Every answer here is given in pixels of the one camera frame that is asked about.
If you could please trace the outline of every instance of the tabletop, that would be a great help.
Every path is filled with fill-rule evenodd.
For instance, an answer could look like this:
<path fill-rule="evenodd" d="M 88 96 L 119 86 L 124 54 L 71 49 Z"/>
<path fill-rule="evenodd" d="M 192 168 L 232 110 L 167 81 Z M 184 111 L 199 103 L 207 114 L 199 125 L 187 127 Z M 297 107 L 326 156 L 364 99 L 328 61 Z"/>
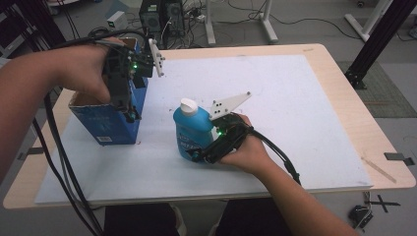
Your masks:
<path fill-rule="evenodd" d="M 413 175 L 402 161 L 386 160 L 384 153 L 396 152 L 394 147 L 322 45 L 187 49 L 162 51 L 162 54 L 167 61 L 170 59 L 219 58 L 241 55 L 304 55 L 349 140 L 362 159 L 373 183 L 371 190 L 404 189 L 415 185 Z M 71 95 L 71 91 L 64 90 L 54 108 L 60 131 L 64 130 L 68 122 L 70 110 L 67 105 Z M 42 132 L 47 139 L 49 148 L 52 149 L 54 144 L 47 125 L 44 126 Z M 39 142 L 36 141 L 34 146 L 39 147 Z M 42 154 L 28 156 L 4 200 L 4 206 L 6 208 L 39 207 L 33 200 L 46 170 L 47 163 Z"/>

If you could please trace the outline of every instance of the blue bottle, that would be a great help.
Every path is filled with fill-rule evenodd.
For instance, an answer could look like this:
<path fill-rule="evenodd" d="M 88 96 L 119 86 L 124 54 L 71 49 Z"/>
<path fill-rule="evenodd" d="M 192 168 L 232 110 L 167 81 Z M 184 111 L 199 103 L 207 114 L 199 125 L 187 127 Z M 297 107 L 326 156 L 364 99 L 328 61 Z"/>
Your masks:
<path fill-rule="evenodd" d="M 178 150 L 184 158 L 191 160 L 186 150 L 206 148 L 212 143 L 209 113 L 199 107 L 196 101 L 182 98 L 181 106 L 174 112 L 174 121 Z"/>

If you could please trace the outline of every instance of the gray floor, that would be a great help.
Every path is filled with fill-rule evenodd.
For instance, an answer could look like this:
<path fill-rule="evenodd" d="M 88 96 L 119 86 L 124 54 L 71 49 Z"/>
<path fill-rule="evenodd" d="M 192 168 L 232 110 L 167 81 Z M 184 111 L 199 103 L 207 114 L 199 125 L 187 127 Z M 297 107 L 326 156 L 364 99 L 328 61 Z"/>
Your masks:
<path fill-rule="evenodd" d="M 68 6 L 73 21 L 81 36 L 100 26 L 106 26 L 105 19 L 117 10 L 127 11 L 137 15 L 140 2 L 123 2 L 133 4 L 128 8 L 119 1 L 104 0 L 100 3 L 82 1 Z M 351 13 L 361 23 L 373 11 L 375 1 L 365 1 L 364 8 L 357 8 L 356 1 L 349 0 L 280 0 L 274 1 L 271 13 L 285 22 L 292 22 L 304 18 L 320 18 L 332 21 L 350 35 L 357 36 L 353 29 L 343 19 L 344 14 Z M 254 7 L 259 8 L 263 1 L 254 0 Z M 232 4 L 250 8 L 250 1 L 232 1 Z M 231 9 L 227 1 L 211 1 L 212 19 L 214 22 L 239 21 L 246 19 L 248 12 Z M 72 33 L 63 14 L 55 17 L 56 23 L 70 39 Z M 271 20 L 272 26 L 279 37 L 278 44 L 321 43 L 335 61 L 352 61 L 363 46 L 362 40 L 352 39 L 341 34 L 335 27 L 318 21 L 306 21 L 296 25 L 283 25 Z M 410 17 L 398 31 L 404 38 L 412 27 L 413 17 Z M 236 25 L 214 23 L 214 32 L 218 47 L 266 45 L 266 35 L 258 22 L 246 22 Z M 195 30 L 196 43 L 207 46 L 203 25 Z M 417 109 L 417 41 L 403 42 L 397 37 L 393 38 L 385 51 L 378 58 L 389 77 L 398 86 L 410 104 Z M 39 110 L 39 117 L 44 115 Z M 406 157 L 417 160 L 417 119 L 377 119 L 381 128 L 398 152 Z M 34 139 L 32 131 L 22 145 L 22 152 L 31 146 Z M 7 179 L 0 187 L 0 199 L 3 199 L 10 184 L 22 165 L 21 160 L 14 163 Z M 416 166 L 410 170 L 417 174 Z M 377 201 L 381 195 L 387 202 L 397 202 L 401 206 L 389 206 L 385 213 L 380 206 L 373 206 L 374 218 L 365 228 L 364 235 L 417 235 L 417 199 L 416 188 L 400 191 L 373 192 L 372 201 Z M 320 194 L 318 200 L 329 207 L 335 214 L 344 220 L 347 213 L 356 205 L 363 204 L 361 193 L 346 194 Z M 221 201 L 194 201 L 176 204 L 183 212 L 190 236 L 207 235 L 211 226 L 221 216 L 225 202 Z M 103 218 L 103 210 L 97 216 Z M 85 227 L 77 219 L 70 207 L 49 207 L 28 210 L 6 210 L 0 207 L 0 235 L 89 235 Z"/>

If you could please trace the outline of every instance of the white paper sheet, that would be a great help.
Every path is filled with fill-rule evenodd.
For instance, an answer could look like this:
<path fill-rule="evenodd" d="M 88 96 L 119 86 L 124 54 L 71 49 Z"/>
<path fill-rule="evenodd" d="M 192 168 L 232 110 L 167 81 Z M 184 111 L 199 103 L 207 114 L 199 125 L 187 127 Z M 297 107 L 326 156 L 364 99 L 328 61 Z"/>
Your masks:
<path fill-rule="evenodd" d="M 235 112 L 248 115 L 255 129 L 289 156 L 305 189 L 372 186 L 304 56 L 168 60 L 163 70 L 164 77 L 149 79 L 136 145 L 102 147 L 71 117 L 62 142 L 92 203 L 267 193 L 252 175 L 221 164 L 190 162 L 177 150 L 172 115 L 182 97 L 209 110 L 213 100 L 246 91 L 253 96 Z M 269 154 L 283 166 L 272 151 Z M 53 158 L 58 159 L 56 151 Z M 50 170 L 35 201 L 67 202 Z"/>

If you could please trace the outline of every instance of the metal stand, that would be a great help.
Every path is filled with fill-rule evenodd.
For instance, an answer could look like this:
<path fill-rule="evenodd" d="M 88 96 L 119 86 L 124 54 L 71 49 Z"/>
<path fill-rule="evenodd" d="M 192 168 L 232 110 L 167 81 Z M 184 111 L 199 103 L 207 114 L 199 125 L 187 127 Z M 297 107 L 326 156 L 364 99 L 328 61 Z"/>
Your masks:
<path fill-rule="evenodd" d="M 362 82 L 369 68 L 383 52 L 389 41 L 395 35 L 398 28 L 410 15 L 417 0 L 394 0 L 387 12 L 381 18 L 377 27 L 366 41 L 352 65 L 344 76 L 355 89 L 364 89 Z"/>
<path fill-rule="evenodd" d="M 356 21 L 356 19 L 351 14 L 344 15 L 344 18 L 366 42 L 369 38 L 369 32 L 371 31 L 372 27 L 375 25 L 382 12 L 391 1 L 392 0 L 380 0 L 378 2 L 378 5 L 375 7 L 375 10 L 372 12 L 371 17 L 368 19 L 368 21 L 365 23 L 363 27 Z"/>
<path fill-rule="evenodd" d="M 272 1 L 267 0 L 266 5 L 265 5 L 265 12 L 260 13 L 260 20 L 261 20 L 261 24 L 264 26 L 265 30 L 267 31 L 269 44 L 275 44 L 278 42 L 278 37 L 276 36 L 275 31 L 273 30 L 273 27 L 269 21 L 269 13 L 270 13 L 271 6 L 272 6 Z"/>
<path fill-rule="evenodd" d="M 272 6 L 272 0 L 267 0 L 265 5 L 265 12 L 260 14 L 260 21 L 261 24 L 264 26 L 265 30 L 267 31 L 269 43 L 275 44 L 278 42 L 278 37 L 275 34 L 275 31 L 272 28 L 272 25 L 269 21 L 269 13 L 270 8 Z M 206 26 L 206 34 L 208 35 L 208 45 L 215 46 L 215 37 L 214 37 L 214 30 L 212 29 L 211 23 L 211 7 L 210 7 L 210 0 L 206 0 L 206 7 L 207 7 L 207 15 L 205 19 L 205 26 Z"/>
<path fill-rule="evenodd" d="M 205 19 L 206 33 L 208 35 L 208 45 L 215 46 L 214 30 L 212 30 L 211 24 L 211 1 L 206 0 L 207 15 Z"/>

